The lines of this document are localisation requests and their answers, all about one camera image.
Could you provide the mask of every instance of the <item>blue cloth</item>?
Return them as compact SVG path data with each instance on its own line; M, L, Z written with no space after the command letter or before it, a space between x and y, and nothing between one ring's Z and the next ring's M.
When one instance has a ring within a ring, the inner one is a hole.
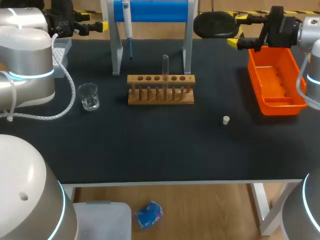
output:
M148 205L146 205L140 211L137 211L135 214L143 230L155 224L164 215L161 206L154 201L151 201Z

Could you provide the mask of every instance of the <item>black table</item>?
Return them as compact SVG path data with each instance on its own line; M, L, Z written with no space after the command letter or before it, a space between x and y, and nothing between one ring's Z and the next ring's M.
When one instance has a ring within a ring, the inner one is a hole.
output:
M264 117L247 71L248 52L226 40L193 42L195 105L128 106L128 74L182 74L182 40L124 43L121 75L112 76L110 43L73 40L68 70L76 87L98 86L100 108L85 112L77 98L61 119L0 120L0 134L31 143L63 184L302 179L320 166L320 112ZM302 55L294 48L299 65ZM69 103L68 81L56 79L51 102L17 112L51 116ZM223 116L230 116L223 125Z

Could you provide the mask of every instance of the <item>test tube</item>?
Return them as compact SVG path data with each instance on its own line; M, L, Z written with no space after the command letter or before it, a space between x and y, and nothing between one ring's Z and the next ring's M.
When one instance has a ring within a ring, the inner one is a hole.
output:
M168 89L168 79L169 79L169 56L163 55L162 57L162 89Z

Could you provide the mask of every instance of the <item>orange plastic basket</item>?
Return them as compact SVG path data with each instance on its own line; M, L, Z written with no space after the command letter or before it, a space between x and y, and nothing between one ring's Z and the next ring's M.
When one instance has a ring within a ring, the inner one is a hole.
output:
M268 116L297 115L307 106L296 90L299 68L288 48L249 49L248 71L261 112ZM301 79L300 88L306 91Z

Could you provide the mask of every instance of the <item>table frame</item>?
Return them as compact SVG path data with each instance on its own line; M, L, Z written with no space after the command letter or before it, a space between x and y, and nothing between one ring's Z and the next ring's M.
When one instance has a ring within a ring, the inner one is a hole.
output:
M159 186L159 185L200 185L200 184L250 184L254 203L259 218L259 230L262 236L271 236L281 224L282 206L291 191L302 179L284 180L230 180L230 181L146 181L146 182L111 182L111 183L76 183L63 184L69 198L74 201L76 188L81 187L113 187L113 186ZM269 208L264 184L284 183Z

